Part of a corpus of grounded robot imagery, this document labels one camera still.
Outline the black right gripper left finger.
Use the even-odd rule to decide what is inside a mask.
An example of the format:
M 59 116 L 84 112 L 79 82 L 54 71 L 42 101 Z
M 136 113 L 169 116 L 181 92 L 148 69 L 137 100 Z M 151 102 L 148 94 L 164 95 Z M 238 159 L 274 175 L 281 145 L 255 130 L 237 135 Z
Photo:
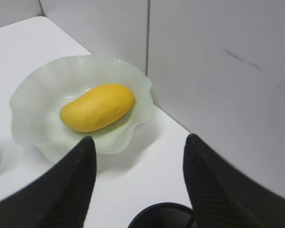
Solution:
M 83 227 L 95 179 L 95 143 L 86 136 L 46 173 L 0 201 L 0 228 Z

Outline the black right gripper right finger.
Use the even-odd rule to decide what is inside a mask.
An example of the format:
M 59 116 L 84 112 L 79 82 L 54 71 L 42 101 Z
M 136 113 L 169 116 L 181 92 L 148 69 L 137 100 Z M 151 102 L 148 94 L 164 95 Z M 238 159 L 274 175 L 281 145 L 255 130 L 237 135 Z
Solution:
M 285 199 L 234 168 L 196 134 L 186 139 L 183 174 L 199 228 L 285 228 Z

